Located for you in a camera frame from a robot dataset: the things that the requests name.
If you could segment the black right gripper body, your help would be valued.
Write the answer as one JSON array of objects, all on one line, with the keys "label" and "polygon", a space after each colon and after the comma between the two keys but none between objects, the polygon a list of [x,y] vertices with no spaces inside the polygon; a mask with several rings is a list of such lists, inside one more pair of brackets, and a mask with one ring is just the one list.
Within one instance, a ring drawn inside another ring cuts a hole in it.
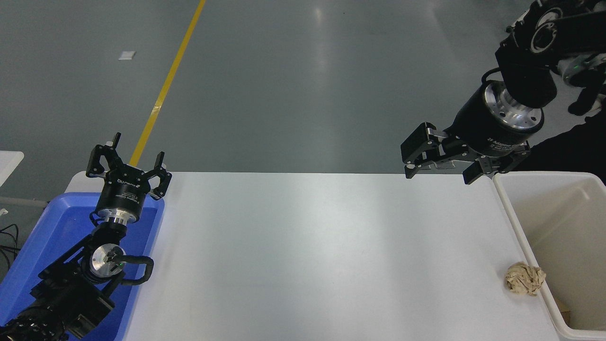
[{"label": "black right gripper body", "polygon": [[504,84],[483,84],[447,128],[478,154],[504,157],[530,137],[530,110],[515,104]]}]

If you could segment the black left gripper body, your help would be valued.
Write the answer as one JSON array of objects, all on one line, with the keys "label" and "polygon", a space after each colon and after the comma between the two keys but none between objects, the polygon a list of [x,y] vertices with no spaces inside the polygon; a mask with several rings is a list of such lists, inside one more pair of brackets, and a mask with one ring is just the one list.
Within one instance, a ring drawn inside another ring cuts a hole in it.
[{"label": "black left gripper body", "polygon": [[97,216],[120,211],[125,219],[138,220],[149,191],[149,179],[143,170],[132,166],[109,170],[97,203]]}]

